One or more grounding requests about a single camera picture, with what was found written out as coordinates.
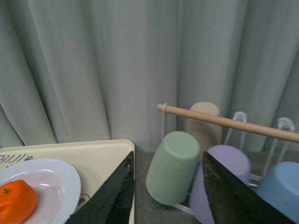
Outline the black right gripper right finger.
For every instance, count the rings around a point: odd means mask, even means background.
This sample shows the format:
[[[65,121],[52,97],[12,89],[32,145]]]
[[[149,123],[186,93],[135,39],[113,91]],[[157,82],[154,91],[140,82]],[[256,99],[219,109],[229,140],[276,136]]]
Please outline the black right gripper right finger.
[[[216,224],[293,224],[210,153],[202,160],[204,187]]]

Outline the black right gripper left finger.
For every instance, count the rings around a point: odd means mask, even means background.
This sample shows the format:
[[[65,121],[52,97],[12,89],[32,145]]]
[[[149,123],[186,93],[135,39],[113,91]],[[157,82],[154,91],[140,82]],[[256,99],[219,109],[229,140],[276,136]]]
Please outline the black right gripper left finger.
[[[130,152],[67,224],[128,224],[134,202],[134,152]]]

